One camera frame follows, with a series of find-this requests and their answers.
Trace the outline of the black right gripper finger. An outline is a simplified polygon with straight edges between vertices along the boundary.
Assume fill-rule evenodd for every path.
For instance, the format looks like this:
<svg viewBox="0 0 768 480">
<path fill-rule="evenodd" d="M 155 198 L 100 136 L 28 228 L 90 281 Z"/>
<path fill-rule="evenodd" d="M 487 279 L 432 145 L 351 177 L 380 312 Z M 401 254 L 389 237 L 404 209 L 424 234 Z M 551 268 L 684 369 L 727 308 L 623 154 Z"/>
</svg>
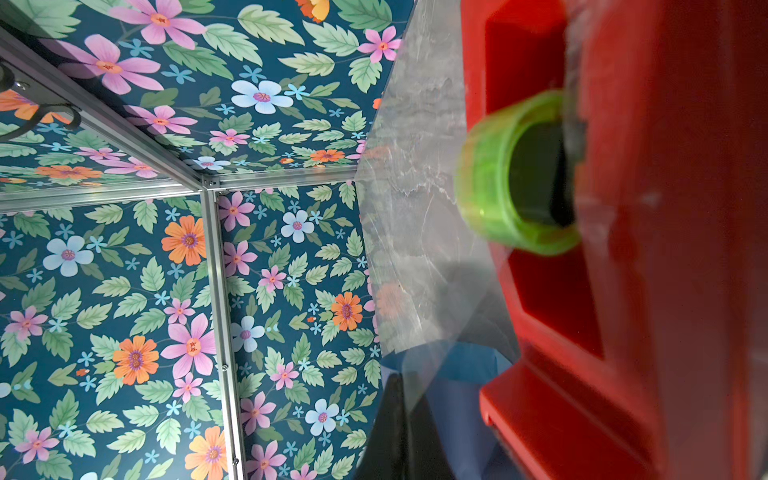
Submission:
<svg viewBox="0 0 768 480">
<path fill-rule="evenodd" d="M 400 374 L 388 377 L 365 452 L 353 475 L 362 480 L 452 479 L 426 398 L 409 409 Z"/>
</svg>

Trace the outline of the red tape dispenser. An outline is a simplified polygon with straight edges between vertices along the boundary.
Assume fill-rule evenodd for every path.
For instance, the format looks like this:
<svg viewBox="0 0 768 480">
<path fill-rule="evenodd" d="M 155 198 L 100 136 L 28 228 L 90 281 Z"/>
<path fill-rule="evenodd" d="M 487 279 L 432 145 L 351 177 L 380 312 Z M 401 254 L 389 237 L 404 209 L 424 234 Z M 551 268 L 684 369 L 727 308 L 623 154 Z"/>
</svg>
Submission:
<svg viewBox="0 0 768 480">
<path fill-rule="evenodd" d="M 767 5 L 464 1 L 455 192 L 527 479 L 767 475 Z"/>
</svg>

